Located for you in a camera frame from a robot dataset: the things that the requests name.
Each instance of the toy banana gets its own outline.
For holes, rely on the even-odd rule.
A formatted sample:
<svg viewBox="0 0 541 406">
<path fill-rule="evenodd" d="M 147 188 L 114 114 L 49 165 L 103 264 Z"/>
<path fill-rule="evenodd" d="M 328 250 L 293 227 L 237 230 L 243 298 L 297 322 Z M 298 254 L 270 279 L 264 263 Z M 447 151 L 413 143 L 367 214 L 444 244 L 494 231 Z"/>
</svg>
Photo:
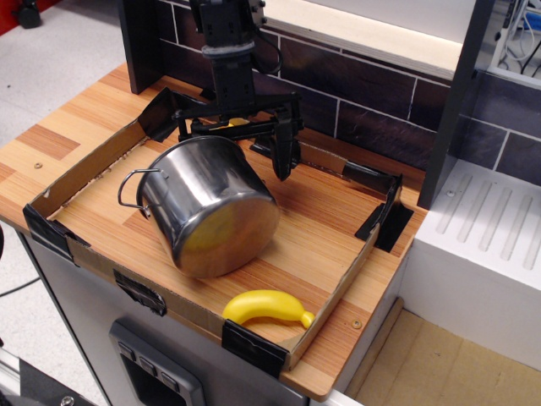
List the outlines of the toy banana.
<svg viewBox="0 0 541 406">
<path fill-rule="evenodd" d="M 255 317 L 274 317 L 301 321 L 305 328 L 309 328 L 315 318 L 297 298 L 277 290 L 250 290 L 239 294 L 231 299 L 222 315 L 237 324 Z"/>
</svg>

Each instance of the brick wall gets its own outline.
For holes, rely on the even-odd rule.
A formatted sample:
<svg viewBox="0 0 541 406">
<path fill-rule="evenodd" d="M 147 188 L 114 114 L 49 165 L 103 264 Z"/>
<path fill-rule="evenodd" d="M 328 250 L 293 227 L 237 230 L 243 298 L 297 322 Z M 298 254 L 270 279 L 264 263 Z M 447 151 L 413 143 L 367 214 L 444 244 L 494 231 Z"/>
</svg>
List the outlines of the brick wall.
<svg viewBox="0 0 541 406">
<path fill-rule="evenodd" d="M 480 80 L 460 158 L 541 186 L 541 90 L 492 74 Z"/>
<path fill-rule="evenodd" d="M 213 88 L 188 2 L 156 0 L 166 74 Z M 277 76 L 254 74 L 260 94 L 296 91 L 305 125 L 425 169 L 450 83 L 286 32 L 265 30 L 284 56 Z M 268 66 L 276 52 L 256 42 Z"/>
</svg>

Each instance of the metal pot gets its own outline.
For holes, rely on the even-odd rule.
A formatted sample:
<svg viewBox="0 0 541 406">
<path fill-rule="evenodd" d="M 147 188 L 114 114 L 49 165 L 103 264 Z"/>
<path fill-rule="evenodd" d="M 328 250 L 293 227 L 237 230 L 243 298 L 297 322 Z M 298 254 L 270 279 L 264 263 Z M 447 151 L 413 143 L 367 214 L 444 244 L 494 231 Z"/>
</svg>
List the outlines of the metal pot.
<svg viewBox="0 0 541 406">
<path fill-rule="evenodd" d="M 137 204 L 122 202 L 126 182 L 143 173 Z M 242 149 L 217 136 L 185 140 L 148 169 L 135 169 L 118 203 L 141 210 L 177 268 L 218 277 L 252 260 L 271 240 L 280 210 Z"/>
</svg>

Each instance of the wood grain surface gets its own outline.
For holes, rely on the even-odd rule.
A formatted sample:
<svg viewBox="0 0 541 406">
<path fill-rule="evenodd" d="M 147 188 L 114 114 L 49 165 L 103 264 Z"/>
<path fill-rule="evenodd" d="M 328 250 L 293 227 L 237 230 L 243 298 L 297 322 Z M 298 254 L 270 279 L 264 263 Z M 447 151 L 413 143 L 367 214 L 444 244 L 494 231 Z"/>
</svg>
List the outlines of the wood grain surface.
<svg viewBox="0 0 541 406">
<path fill-rule="evenodd" d="M 142 94 L 134 95 L 123 65 L 4 146 L 0 150 L 0 218 L 28 233 L 22 214 L 25 204 L 132 122 L 164 86 L 192 96 L 199 92 L 164 77 Z M 123 178 L 132 169 L 147 168 L 174 145 L 176 137 L 173 134 L 164 143 L 148 140 L 135 147 L 53 218 L 107 259 L 216 315 L 236 294 L 261 288 L 289 292 L 307 310 L 317 313 L 362 249 L 364 242 L 354 234 L 383 196 L 303 164 L 280 182 L 271 162 L 250 151 L 245 141 L 242 147 L 247 159 L 281 208 L 276 234 L 256 259 L 235 272 L 210 279 L 185 277 L 168 258 L 150 222 L 138 210 L 117 203 Z M 424 174 L 309 130 L 300 137 L 342 150 L 356 162 L 404 173 L 402 199 L 415 210 L 392 252 L 372 252 L 295 368 L 281 373 L 281 381 L 321 400 L 332 389 L 363 333 L 364 328 L 354 328 L 352 323 L 361 321 L 363 327 L 367 325 L 423 221 L 426 213 L 415 204 Z M 127 183 L 125 200 L 135 200 L 137 186 L 135 177 Z M 271 319 L 252 320 L 245 326 L 285 347 L 304 333 L 299 323 Z"/>
</svg>

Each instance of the gray floor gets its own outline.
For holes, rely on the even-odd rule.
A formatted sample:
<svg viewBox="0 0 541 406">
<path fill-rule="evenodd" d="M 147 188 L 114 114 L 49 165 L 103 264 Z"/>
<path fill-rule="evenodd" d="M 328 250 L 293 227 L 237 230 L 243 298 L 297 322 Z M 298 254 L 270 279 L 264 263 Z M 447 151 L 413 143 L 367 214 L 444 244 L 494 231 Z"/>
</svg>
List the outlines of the gray floor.
<svg viewBox="0 0 541 406">
<path fill-rule="evenodd" d="M 63 0 L 41 13 L 39 28 L 0 36 L 0 146 L 125 61 L 116 4 Z M 1 294 L 37 274 L 13 229 L 0 224 Z M 41 281 L 0 298 L 0 338 L 10 353 L 106 404 Z"/>
</svg>

